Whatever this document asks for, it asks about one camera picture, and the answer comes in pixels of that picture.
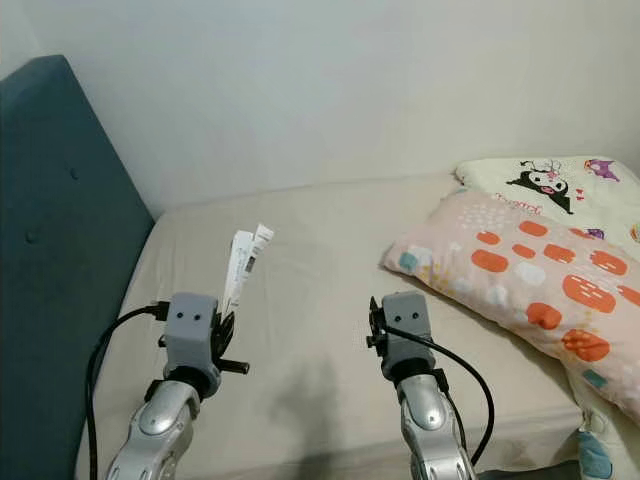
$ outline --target pink pillow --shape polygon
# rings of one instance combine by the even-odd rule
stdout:
[[[640,424],[640,264],[619,248],[465,191],[384,264],[558,358]]]

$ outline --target white paper slip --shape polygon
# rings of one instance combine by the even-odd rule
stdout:
[[[234,235],[224,287],[222,318],[238,307],[244,282],[249,278],[258,255],[272,238],[273,232],[262,224],[258,225],[255,234],[239,230]]]

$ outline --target headboard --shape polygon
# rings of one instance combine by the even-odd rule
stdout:
[[[86,362],[153,220],[63,56],[0,95],[0,477],[73,478]]]

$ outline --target black cable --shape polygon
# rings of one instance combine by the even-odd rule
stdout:
[[[447,400],[449,400],[449,403],[451,404],[451,407],[453,408],[453,413],[455,414],[456,422],[458,423],[458,432],[460,432],[460,445],[462,445],[462,448],[466,452],[467,451],[467,436],[464,433],[464,425],[462,425],[462,417],[460,416],[460,412],[458,411],[458,407],[456,407],[456,404],[453,401],[453,398],[451,398],[451,395],[449,395],[449,392],[445,392],[444,396],[447,397]]]
[[[487,428],[485,429],[484,434],[482,435],[482,439],[478,444],[478,448],[476,448],[476,451],[471,456],[471,463],[475,465],[478,462],[480,455],[482,455],[482,452],[484,452],[484,449],[487,446],[487,443],[489,443],[489,439],[491,438],[491,433],[493,432],[495,407],[493,405],[493,397],[491,396],[491,391],[489,390],[489,386],[487,385],[487,382],[484,381],[484,378],[482,378],[482,375],[480,375],[478,371],[475,368],[473,368],[464,358],[459,357],[452,351],[447,350],[445,347],[442,347],[437,343],[430,342],[429,340],[425,340],[424,338],[418,337],[417,335],[413,335],[403,330],[398,330],[397,328],[390,327],[389,325],[386,325],[384,327],[384,330],[386,330],[387,333],[391,333],[392,335],[396,335],[406,340],[411,340],[412,342],[416,342],[421,345],[424,345],[425,347],[431,348],[436,352],[440,352],[441,354],[449,357],[451,360],[461,365],[467,372],[469,372],[473,376],[473,378],[475,378],[478,381],[487,399],[487,407],[489,410],[489,414],[488,414],[488,420],[487,420]]]
[[[116,328],[118,328],[130,318],[138,315],[150,313],[157,316],[158,314],[162,313],[161,308],[162,306],[160,305],[149,305],[146,307],[137,308],[129,313],[124,314],[122,317],[118,318],[115,322],[109,325],[109,327],[103,332],[103,334],[100,336],[100,340],[98,340],[98,343],[91,353],[89,363],[87,364],[87,372],[84,384],[84,408],[87,415],[87,435],[89,437],[90,480],[98,480],[98,442],[96,440],[96,418],[93,411],[93,390],[95,388],[96,369],[99,368],[99,365],[96,365],[98,357],[100,357],[100,353],[107,348],[107,345],[109,345],[111,335],[113,335],[113,332]]]

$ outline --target beige bed sheet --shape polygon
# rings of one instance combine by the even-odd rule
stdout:
[[[378,267],[393,240],[456,188],[451,175],[334,184],[216,201],[163,215],[131,281],[123,312],[174,292],[221,296],[230,241],[263,222],[276,235],[249,279],[223,374],[205,401],[182,479],[408,479],[393,385],[365,345],[371,295],[422,288]],[[575,458],[581,423],[560,364],[463,307],[426,291],[436,341],[471,362],[496,404],[494,437],[478,465],[530,469]],[[96,393],[104,475],[129,420],[166,360],[163,324],[136,319],[114,335]],[[470,448],[486,404],[445,358]],[[77,476],[87,478],[83,437]]]

